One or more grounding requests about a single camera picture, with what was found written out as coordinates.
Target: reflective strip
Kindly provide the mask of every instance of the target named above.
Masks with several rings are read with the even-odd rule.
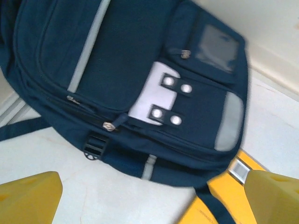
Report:
[[[216,136],[215,149],[217,151],[229,151],[233,149],[239,139],[243,122],[244,105],[235,94],[227,92],[222,121]]]
[[[154,164],[157,160],[157,157],[154,155],[149,155],[148,160],[144,165],[144,170],[141,179],[150,180],[154,170]]]
[[[85,70],[85,67],[87,65],[87,62],[89,60],[89,56],[93,50],[94,43],[97,39],[101,24],[103,22],[104,16],[106,14],[106,11],[108,9],[108,6],[110,4],[111,0],[102,0],[100,3],[100,6],[98,8],[98,11],[93,19],[93,24],[89,30],[87,39],[85,41],[83,50],[81,52],[79,61],[77,63],[77,66],[75,68],[74,74],[71,78],[70,85],[68,87],[68,91],[75,93],[79,83],[81,81],[81,78],[83,76],[83,72]]]

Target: shoulder strap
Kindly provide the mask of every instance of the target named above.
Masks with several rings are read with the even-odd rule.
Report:
[[[0,128],[0,141],[51,127],[42,117],[20,121]]]
[[[195,191],[196,195],[206,204],[219,224],[235,224],[229,211],[211,194],[207,184],[200,189],[195,189]]]

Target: zipper pull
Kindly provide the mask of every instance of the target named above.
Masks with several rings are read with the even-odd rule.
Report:
[[[110,122],[104,122],[103,123],[103,128],[105,128],[107,131],[112,132],[114,131],[117,127],[119,127],[121,124],[125,123],[129,119],[129,116],[127,113],[122,113],[118,118],[113,121],[112,123]]]
[[[189,50],[180,50],[180,49],[171,49],[170,53],[172,55],[181,55],[181,58],[188,59],[191,55],[191,51]]]
[[[191,55],[191,51],[189,50],[182,50],[181,58],[188,59]]]
[[[75,100],[74,97],[67,96],[66,98],[67,98],[69,101],[71,101],[71,102],[77,104],[78,106],[82,107],[83,109],[85,109],[85,110],[87,110],[87,111],[89,111],[89,112],[91,112],[91,113],[95,113],[95,111],[94,111],[92,108],[90,108],[89,106],[86,106],[86,105],[84,105],[84,104],[78,102],[77,100]]]
[[[77,104],[77,105],[80,105],[80,103],[79,103],[78,101],[76,101],[76,100],[74,99],[74,97],[67,96],[66,98],[67,98],[69,101],[71,101],[71,102],[73,102],[73,103],[75,103],[75,104]]]

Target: plastic buckle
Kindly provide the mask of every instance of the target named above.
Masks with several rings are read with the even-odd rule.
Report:
[[[92,132],[89,134],[82,151],[84,152],[84,155],[87,159],[92,161],[99,160],[104,153],[108,143],[108,137]]]

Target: white label patch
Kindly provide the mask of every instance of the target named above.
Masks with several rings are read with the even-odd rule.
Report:
[[[149,124],[162,125],[160,122],[149,119],[148,115],[152,105],[157,105],[170,111],[177,98],[176,92],[160,85],[164,73],[180,78],[179,73],[169,66],[161,62],[154,62],[139,98],[128,113],[130,117],[142,120]]]

